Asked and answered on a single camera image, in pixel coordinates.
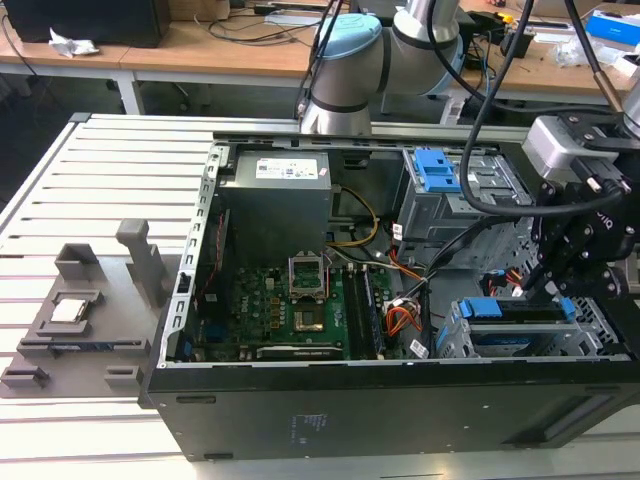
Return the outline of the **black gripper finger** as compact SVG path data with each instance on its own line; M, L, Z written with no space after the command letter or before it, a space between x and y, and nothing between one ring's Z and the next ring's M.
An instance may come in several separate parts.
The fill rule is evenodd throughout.
M576 184L543 182L536 196L537 206L560 206L576 203ZM571 265L575 252L570 233L571 215L535 217L531 239L537 245L536 266L525 277L522 287L526 296L553 296L548 284L561 294L576 291L576 270Z
M569 262L542 263L542 299L555 301L560 297L589 297L608 300L624 298L629 284L619 267L605 261L578 258Z

